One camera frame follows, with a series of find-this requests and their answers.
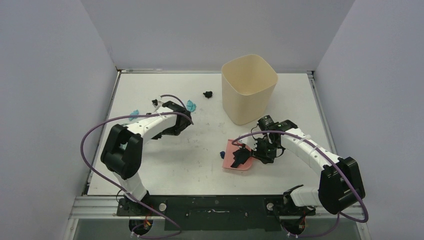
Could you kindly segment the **pink plastic dustpan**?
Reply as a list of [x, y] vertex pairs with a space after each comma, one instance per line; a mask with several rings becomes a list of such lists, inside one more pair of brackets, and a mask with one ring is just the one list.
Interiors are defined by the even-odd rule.
[[244, 143], [236, 142], [233, 139], [227, 140], [224, 151], [220, 152], [222, 158], [222, 168], [228, 170], [247, 171], [253, 165], [252, 149]]

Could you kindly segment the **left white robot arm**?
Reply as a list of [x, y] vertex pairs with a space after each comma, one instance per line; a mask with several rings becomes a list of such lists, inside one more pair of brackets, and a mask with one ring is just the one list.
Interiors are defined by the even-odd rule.
[[116, 124], [110, 129], [100, 160], [124, 188], [130, 200], [129, 208], [136, 215], [149, 210], [149, 192], [139, 174], [144, 144], [162, 136], [178, 136], [191, 124], [191, 112], [187, 108], [167, 101], [136, 122], [126, 126]]

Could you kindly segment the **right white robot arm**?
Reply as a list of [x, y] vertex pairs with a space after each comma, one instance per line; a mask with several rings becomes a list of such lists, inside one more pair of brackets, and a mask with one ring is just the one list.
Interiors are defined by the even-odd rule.
[[271, 164], [278, 151], [290, 151], [319, 176], [318, 187], [297, 185], [284, 192], [282, 207], [290, 215], [302, 207], [321, 206], [337, 214], [362, 200], [366, 193], [358, 163], [352, 157], [342, 158], [304, 134], [290, 120], [275, 122], [270, 115], [257, 121], [262, 136], [256, 136], [252, 156]]

